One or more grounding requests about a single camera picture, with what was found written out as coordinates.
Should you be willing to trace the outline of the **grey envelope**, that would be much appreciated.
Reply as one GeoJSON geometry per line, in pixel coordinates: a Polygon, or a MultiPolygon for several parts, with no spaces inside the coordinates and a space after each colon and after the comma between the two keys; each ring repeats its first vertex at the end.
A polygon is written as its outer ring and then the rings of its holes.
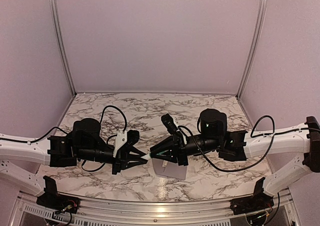
{"type": "Polygon", "coordinates": [[[187,175],[187,166],[179,166],[176,163],[168,162],[166,167],[162,167],[164,160],[152,159],[152,166],[155,174],[165,178],[175,178],[185,180],[187,175]]]}

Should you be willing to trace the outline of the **green white glue stick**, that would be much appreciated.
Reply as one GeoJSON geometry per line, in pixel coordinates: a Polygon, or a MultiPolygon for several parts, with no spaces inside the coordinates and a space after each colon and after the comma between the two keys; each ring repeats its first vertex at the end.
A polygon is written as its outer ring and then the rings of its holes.
{"type": "Polygon", "coordinates": [[[156,158],[156,159],[162,159],[162,160],[172,159],[172,154],[170,150],[152,151],[150,152],[149,155],[151,158],[156,158]]]}

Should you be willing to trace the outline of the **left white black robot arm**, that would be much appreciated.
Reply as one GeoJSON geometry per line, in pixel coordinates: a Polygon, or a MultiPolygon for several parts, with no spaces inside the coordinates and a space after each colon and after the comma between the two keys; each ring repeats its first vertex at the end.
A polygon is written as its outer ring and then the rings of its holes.
{"type": "Polygon", "coordinates": [[[78,161],[111,164],[112,173],[147,163],[150,156],[135,148],[140,138],[136,130],[116,134],[109,145],[100,136],[101,124],[93,118],[76,121],[65,136],[45,136],[30,140],[1,138],[0,154],[5,159],[31,161],[50,167],[75,166],[78,161]]]}

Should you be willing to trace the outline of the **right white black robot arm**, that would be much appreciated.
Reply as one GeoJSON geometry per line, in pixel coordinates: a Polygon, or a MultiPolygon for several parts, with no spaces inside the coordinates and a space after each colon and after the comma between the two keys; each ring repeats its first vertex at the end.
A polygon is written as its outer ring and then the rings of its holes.
{"type": "Polygon", "coordinates": [[[248,206],[258,210],[279,191],[300,178],[320,171],[320,125],[309,116],[305,123],[291,128],[262,132],[228,131],[227,115],[216,109],[203,110],[197,121],[198,135],[184,136],[182,126],[166,114],[161,117],[170,136],[150,148],[145,159],[161,159],[187,166],[190,155],[202,155],[216,151],[226,161],[246,161],[268,154],[296,152],[297,156],[271,176],[258,180],[248,206]]]}

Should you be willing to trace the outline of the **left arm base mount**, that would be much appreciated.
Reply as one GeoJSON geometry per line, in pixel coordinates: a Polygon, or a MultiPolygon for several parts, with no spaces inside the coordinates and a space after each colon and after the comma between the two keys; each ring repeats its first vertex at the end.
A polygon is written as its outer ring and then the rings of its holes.
{"type": "Polygon", "coordinates": [[[75,196],[60,194],[57,191],[56,181],[48,176],[44,176],[44,191],[43,194],[37,197],[38,205],[54,209],[54,215],[68,213],[69,220],[64,225],[70,225],[73,220],[73,214],[77,213],[80,199],[75,196]]]}

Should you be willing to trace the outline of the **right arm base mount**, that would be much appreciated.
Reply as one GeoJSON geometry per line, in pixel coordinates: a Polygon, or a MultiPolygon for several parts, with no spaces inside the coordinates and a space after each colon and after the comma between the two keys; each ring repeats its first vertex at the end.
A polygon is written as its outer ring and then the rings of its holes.
{"type": "Polygon", "coordinates": [[[230,209],[234,215],[250,213],[274,206],[273,196],[265,194],[263,188],[265,179],[265,177],[262,177],[255,183],[252,195],[234,198],[230,201],[230,209]]]}

